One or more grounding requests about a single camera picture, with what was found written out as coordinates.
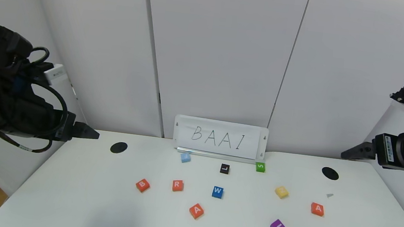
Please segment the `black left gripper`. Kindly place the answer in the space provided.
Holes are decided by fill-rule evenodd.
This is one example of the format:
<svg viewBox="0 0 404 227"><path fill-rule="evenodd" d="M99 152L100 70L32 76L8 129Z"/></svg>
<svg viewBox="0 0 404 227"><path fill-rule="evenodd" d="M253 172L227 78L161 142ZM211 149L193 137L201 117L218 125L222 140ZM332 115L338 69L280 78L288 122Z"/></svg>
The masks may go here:
<svg viewBox="0 0 404 227"><path fill-rule="evenodd" d="M19 98L16 100L13 134L66 142L71 137L99 139L99 133L84 122L74 122L76 115L55 109L45 99Z"/></svg>

